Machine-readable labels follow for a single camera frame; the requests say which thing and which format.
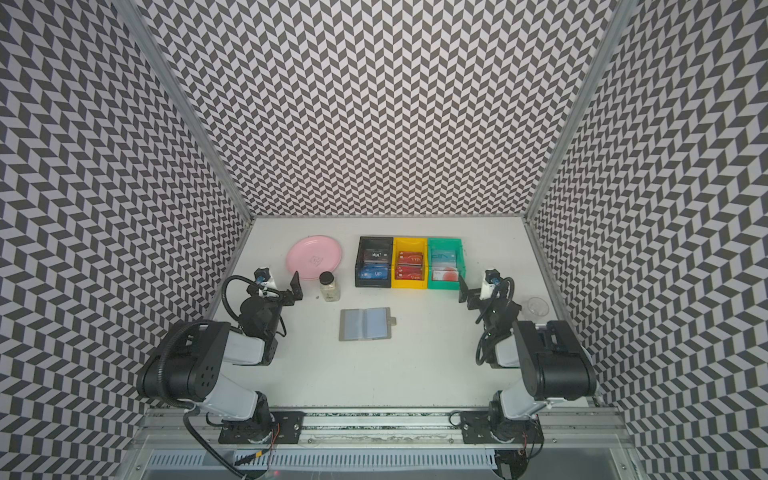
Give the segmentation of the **pink card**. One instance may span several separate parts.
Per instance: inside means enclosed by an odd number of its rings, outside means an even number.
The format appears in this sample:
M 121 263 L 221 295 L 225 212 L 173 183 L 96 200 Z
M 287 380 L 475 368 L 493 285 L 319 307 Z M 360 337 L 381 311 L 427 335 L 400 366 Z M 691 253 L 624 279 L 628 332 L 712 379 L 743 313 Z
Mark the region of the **pink card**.
M 457 282 L 460 272 L 455 267 L 439 267 L 432 270 L 431 279 L 436 282 Z

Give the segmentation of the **grey card holder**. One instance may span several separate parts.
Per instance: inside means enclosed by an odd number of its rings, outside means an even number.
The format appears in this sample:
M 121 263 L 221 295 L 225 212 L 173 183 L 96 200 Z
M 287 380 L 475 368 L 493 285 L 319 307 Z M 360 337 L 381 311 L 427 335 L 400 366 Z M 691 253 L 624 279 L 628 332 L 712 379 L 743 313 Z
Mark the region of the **grey card holder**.
M 373 341 L 392 338 L 396 318 L 388 307 L 344 309 L 340 312 L 339 340 Z

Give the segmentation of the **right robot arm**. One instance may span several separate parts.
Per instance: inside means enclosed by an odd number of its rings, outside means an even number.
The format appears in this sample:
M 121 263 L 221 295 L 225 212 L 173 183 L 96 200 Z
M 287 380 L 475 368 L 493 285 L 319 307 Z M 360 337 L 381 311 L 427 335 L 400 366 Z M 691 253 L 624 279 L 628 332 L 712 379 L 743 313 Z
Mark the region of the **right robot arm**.
M 487 410 L 457 413 L 466 444 L 544 444 L 538 415 L 558 403 L 596 393 L 598 381 L 592 360 L 564 320 L 538 324 L 520 317 L 515 282 L 495 269 L 485 272 L 479 288 L 458 278 L 459 301 L 476 310 L 482 333 L 475 363 L 514 370 L 519 377 L 493 394 Z

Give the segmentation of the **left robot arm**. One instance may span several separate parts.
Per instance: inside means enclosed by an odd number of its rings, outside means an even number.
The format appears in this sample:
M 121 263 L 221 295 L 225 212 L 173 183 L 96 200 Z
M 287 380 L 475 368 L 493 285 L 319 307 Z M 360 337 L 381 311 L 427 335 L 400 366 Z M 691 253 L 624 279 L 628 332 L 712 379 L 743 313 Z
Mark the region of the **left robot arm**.
M 299 273 L 293 273 L 286 290 L 277 288 L 266 268 L 252 277 L 226 278 L 221 305 L 228 319 L 172 325 L 140 369 L 138 394 L 210 416 L 222 445 L 297 443 L 303 412 L 273 412 L 266 394 L 237 383 L 222 369 L 269 366 L 287 334 L 282 311 L 302 298 Z

